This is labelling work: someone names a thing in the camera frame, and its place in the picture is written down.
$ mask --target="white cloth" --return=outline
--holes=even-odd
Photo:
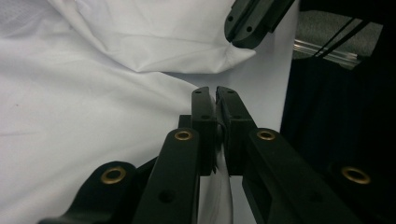
[[[264,39],[258,47],[263,56],[241,63],[254,52],[224,43],[219,27],[231,1],[142,1],[133,5],[138,6],[134,14],[163,9],[166,20],[141,14],[147,21],[134,29],[122,18],[130,19],[126,9],[133,1],[50,2],[62,15],[44,0],[0,1],[0,223],[57,217],[98,166],[109,161],[139,166],[157,156],[178,115],[191,112],[196,86],[235,89],[259,126],[279,129],[294,37],[285,27],[294,27],[295,14]],[[150,12],[148,6],[156,9]],[[210,13],[194,21],[191,12],[197,10]],[[112,15],[113,23],[93,12]],[[158,21],[165,21],[163,29]],[[156,38],[137,38],[136,44],[136,38],[129,42],[127,35],[117,35],[122,29],[127,35],[153,32]],[[221,154],[218,161],[217,175],[202,178],[199,223],[232,223],[233,218],[254,223],[246,202],[238,201],[243,192],[233,192],[237,215],[232,217]]]

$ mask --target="wire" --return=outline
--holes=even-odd
[[[321,47],[321,49],[319,49],[315,54],[314,54],[314,56],[313,57],[316,57],[320,52],[322,52],[323,50],[324,50],[324,48],[326,48],[341,32],[343,32],[346,28],[347,28],[347,26],[350,24],[350,23],[352,23],[353,21],[355,20],[355,18],[351,18],[349,21],[347,21],[346,22],[346,24],[343,26],[343,27],[341,27],[341,29],[339,29],[338,31],[337,31],[337,33],[335,33],[335,35],[333,35],[332,36],[332,38],[330,38],[329,39],[329,41],[327,41],[327,43],[326,44],[324,44],[322,47]]]
[[[335,50],[336,48],[340,47],[342,44],[347,42],[347,40],[350,39],[350,37],[357,34],[361,29],[363,29],[369,23],[370,23],[369,21],[361,21],[361,23],[359,23],[355,28],[353,28],[353,30],[351,30],[347,35],[345,35],[343,38],[341,38],[338,42],[336,42],[334,45],[332,45],[329,49],[324,51],[318,57],[324,58],[326,55],[331,53],[333,50]]]

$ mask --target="gray floor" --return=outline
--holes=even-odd
[[[300,12],[293,58],[300,59],[312,56],[349,20],[349,17],[328,12]],[[350,23],[328,47],[349,33],[360,22],[361,20],[356,19]],[[381,29],[382,25],[369,23],[326,59],[340,63],[344,67],[352,68],[360,62],[361,57],[372,54]]]

